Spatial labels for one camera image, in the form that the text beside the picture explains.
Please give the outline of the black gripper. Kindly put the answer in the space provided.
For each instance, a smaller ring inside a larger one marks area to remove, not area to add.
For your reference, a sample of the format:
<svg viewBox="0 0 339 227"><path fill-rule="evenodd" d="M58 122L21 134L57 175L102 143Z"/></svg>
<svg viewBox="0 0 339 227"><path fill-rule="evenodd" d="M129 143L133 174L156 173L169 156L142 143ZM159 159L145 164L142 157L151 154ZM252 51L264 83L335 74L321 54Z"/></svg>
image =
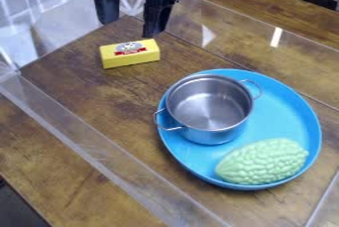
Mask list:
<svg viewBox="0 0 339 227"><path fill-rule="evenodd" d="M153 38L167 27L172 5L179 0L145 0L142 37Z"/></svg>

